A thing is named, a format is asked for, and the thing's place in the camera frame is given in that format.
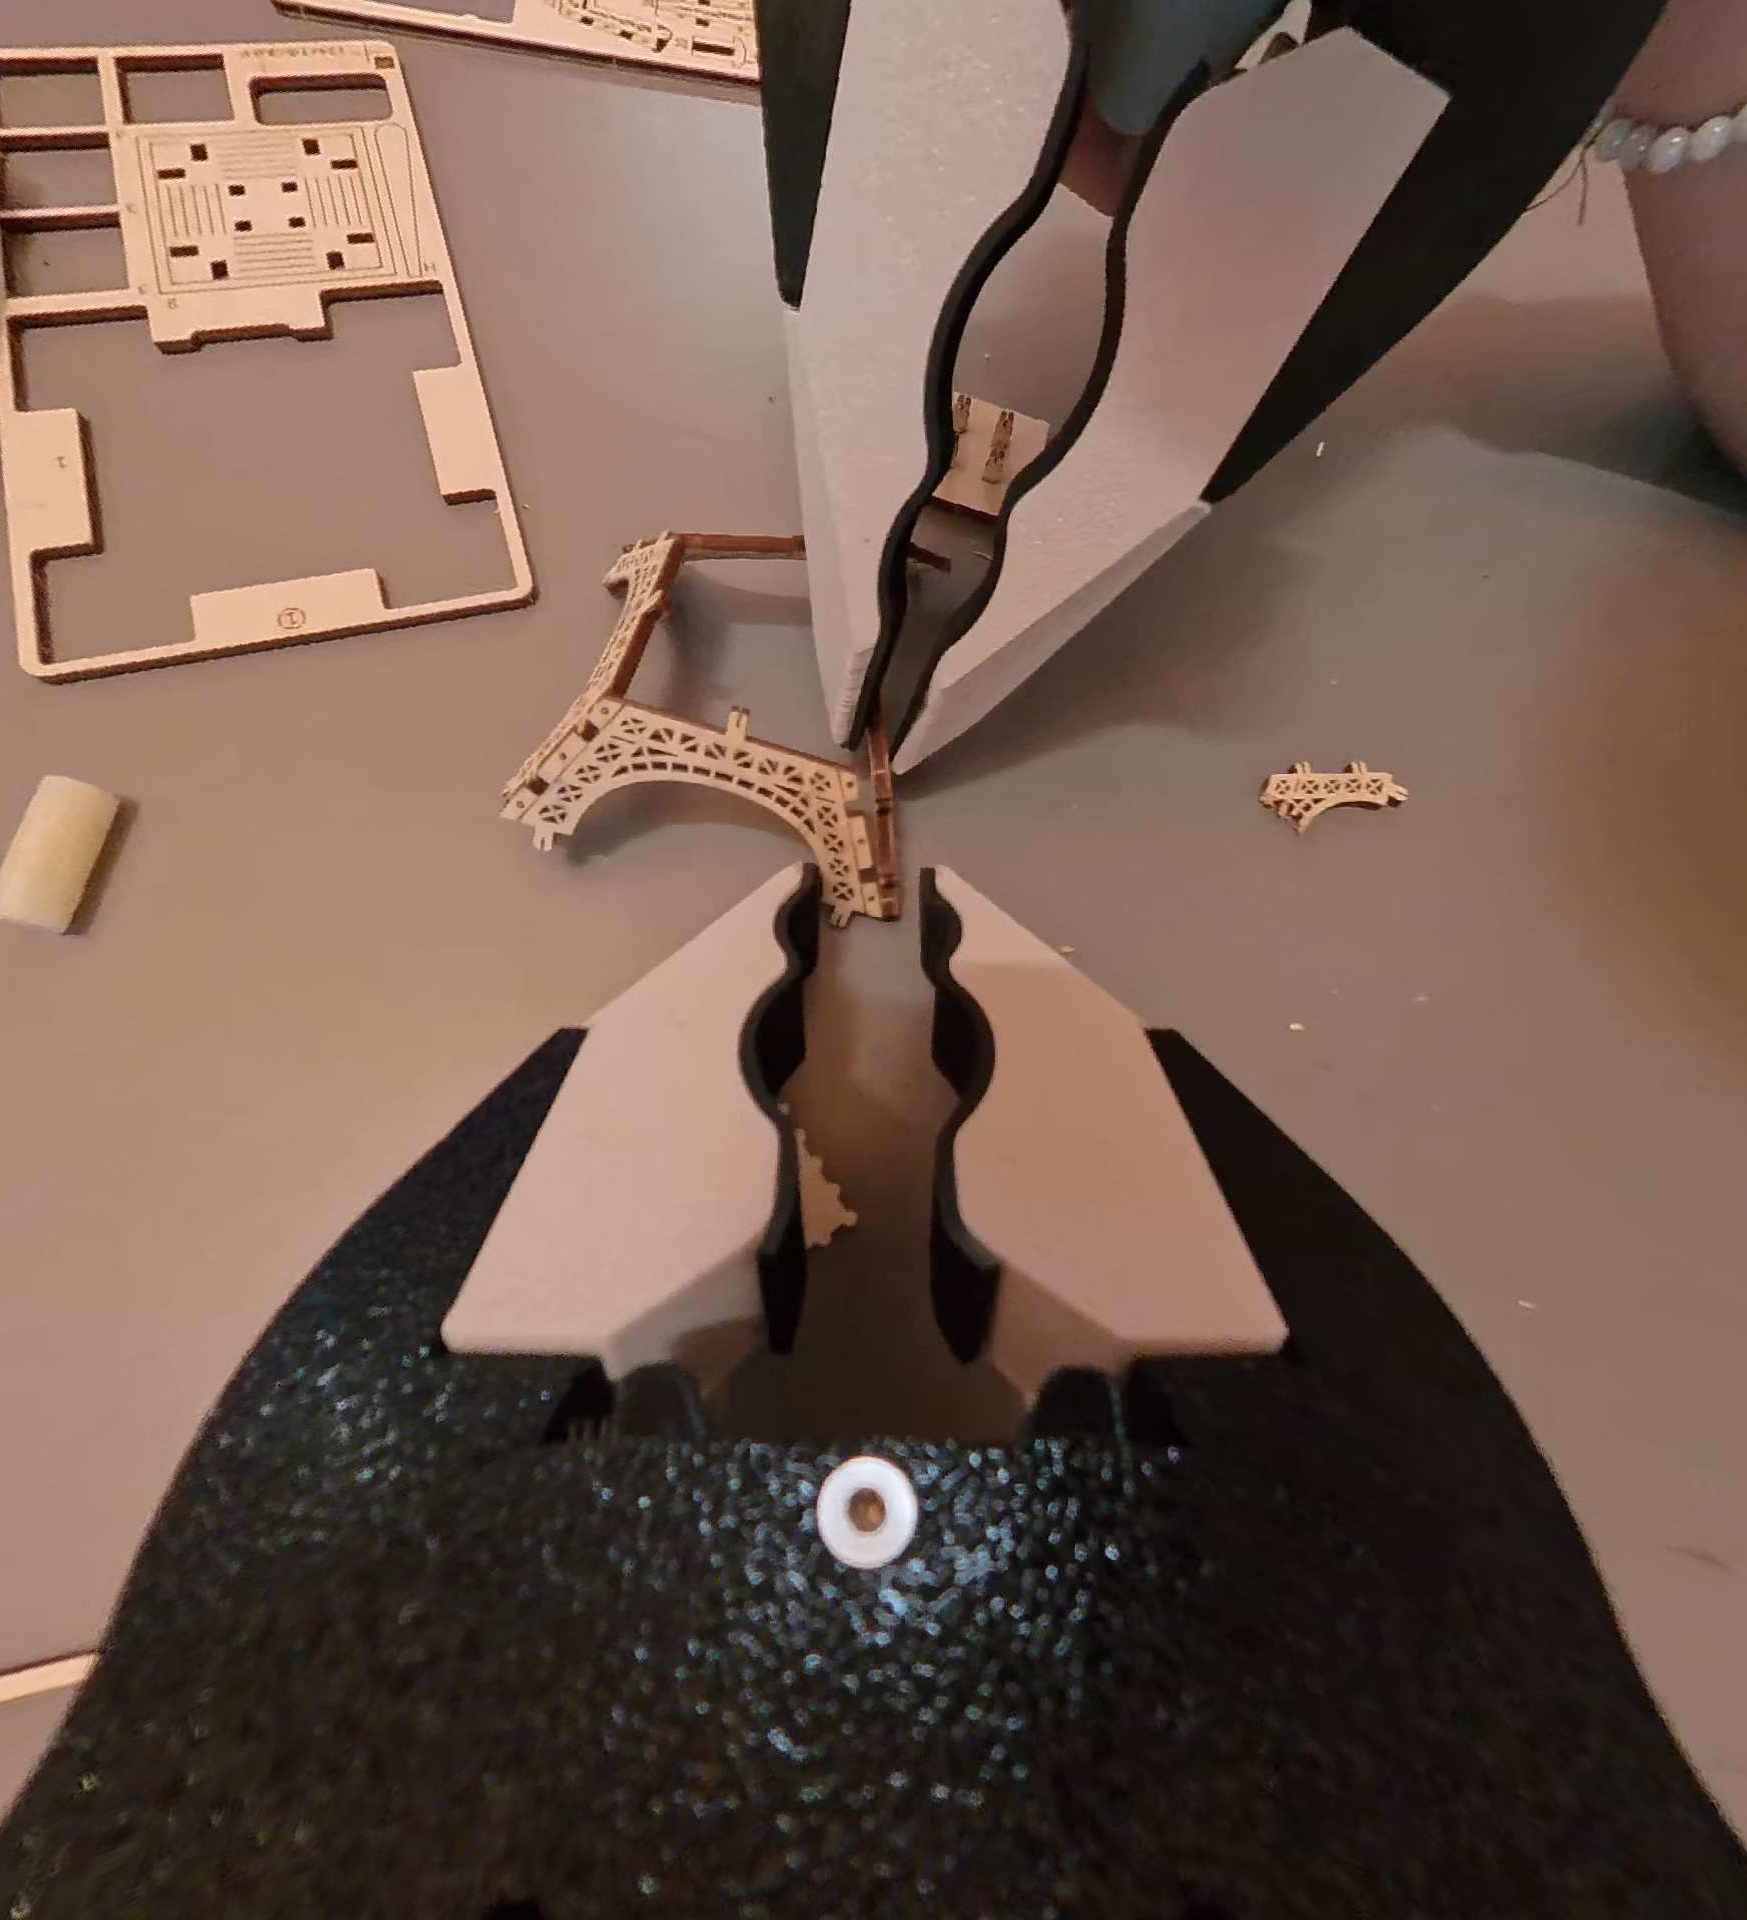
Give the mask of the grey desk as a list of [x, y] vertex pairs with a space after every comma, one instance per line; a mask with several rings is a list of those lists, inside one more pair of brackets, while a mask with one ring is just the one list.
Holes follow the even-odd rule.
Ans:
[[[92, 1644], [192, 1427], [316, 1258], [552, 1028], [797, 854], [498, 789], [600, 574], [797, 524], [756, 103], [402, 40], [539, 600], [97, 684], [13, 660], [0, 861], [121, 796], [69, 934], [0, 924], [0, 1669]], [[1747, 494], [1698, 455], [1609, 172], [983, 729], [948, 861], [1177, 1026], [1502, 1372], [1747, 1839]], [[1292, 763], [1408, 789], [1303, 833]]]

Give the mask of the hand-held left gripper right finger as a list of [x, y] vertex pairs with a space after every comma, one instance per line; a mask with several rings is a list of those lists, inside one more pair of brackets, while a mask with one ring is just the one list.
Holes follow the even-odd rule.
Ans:
[[920, 876], [934, 1066], [931, 1296], [961, 1363], [1274, 1355], [1282, 1311], [1140, 1020], [950, 867]]

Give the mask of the wooden puzzle sheet fine parts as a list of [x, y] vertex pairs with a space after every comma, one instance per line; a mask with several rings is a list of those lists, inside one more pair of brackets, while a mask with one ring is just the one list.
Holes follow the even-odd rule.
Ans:
[[750, 1], [509, 1], [483, 12], [473, 1], [277, 1], [275, 10], [735, 85], [761, 81]]

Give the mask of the small wooden arch piece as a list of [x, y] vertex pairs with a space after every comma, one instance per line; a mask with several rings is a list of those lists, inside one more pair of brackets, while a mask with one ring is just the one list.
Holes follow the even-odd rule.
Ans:
[[1339, 770], [1317, 770], [1306, 761], [1296, 761], [1286, 770], [1270, 774], [1259, 791], [1259, 804], [1289, 824], [1294, 833], [1303, 833], [1337, 807], [1378, 812], [1405, 804], [1407, 799], [1405, 785], [1363, 761], [1346, 763]]

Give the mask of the wooden puzzle sheet square cutouts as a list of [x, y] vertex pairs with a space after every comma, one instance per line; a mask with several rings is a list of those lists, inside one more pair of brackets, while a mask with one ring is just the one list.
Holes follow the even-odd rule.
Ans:
[[[142, 319], [166, 353], [321, 341], [339, 299], [437, 294], [457, 359], [415, 395], [450, 505], [511, 582], [397, 608], [373, 568], [188, 600], [187, 639], [63, 658], [43, 570], [98, 554], [84, 415], [22, 397], [19, 336]], [[526, 608], [535, 579], [395, 51], [380, 40], [0, 51], [0, 487], [19, 668], [73, 684]]]

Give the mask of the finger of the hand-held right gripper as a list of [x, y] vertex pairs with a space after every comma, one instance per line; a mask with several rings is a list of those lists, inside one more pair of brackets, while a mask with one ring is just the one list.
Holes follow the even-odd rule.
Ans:
[[1445, 107], [1367, 38], [1324, 36], [1182, 109], [1125, 231], [1101, 400], [1012, 508], [999, 579], [935, 664], [904, 773], [1207, 516], [1222, 458]]
[[854, 1], [786, 313], [795, 473], [829, 731], [884, 628], [888, 538], [930, 466], [930, 353], [955, 273], [1032, 183], [1071, 78], [1054, 1]]

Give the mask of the wooden lattice tower base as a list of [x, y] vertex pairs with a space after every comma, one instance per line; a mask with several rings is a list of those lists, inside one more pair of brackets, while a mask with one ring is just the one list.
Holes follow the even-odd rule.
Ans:
[[802, 535], [661, 532], [625, 543], [602, 579], [620, 604], [602, 657], [556, 729], [504, 782], [500, 816], [520, 821], [532, 845], [550, 852], [610, 793], [643, 782], [719, 789], [764, 807], [804, 841], [834, 926], [856, 916], [897, 920], [904, 891], [881, 729], [869, 732], [858, 765], [761, 741], [740, 707], [717, 729], [630, 697], [685, 563], [802, 556]]

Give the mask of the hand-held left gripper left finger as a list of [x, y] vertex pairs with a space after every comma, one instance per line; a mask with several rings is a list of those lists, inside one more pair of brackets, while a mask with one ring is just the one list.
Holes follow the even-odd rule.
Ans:
[[604, 1006], [442, 1321], [459, 1355], [729, 1372], [804, 1296], [795, 1130], [819, 871], [786, 867]]

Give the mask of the small wooden lattice triangle piece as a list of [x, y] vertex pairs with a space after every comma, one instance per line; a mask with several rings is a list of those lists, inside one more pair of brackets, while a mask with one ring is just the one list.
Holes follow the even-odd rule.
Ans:
[[793, 1134], [799, 1229], [804, 1249], [817, 1249], [829, 1246], [838, 1231], [856, 1228], [859, 1214], [840, 1198], [837, 1181], [809, 1148], [804, 1130], [795, 1125]]

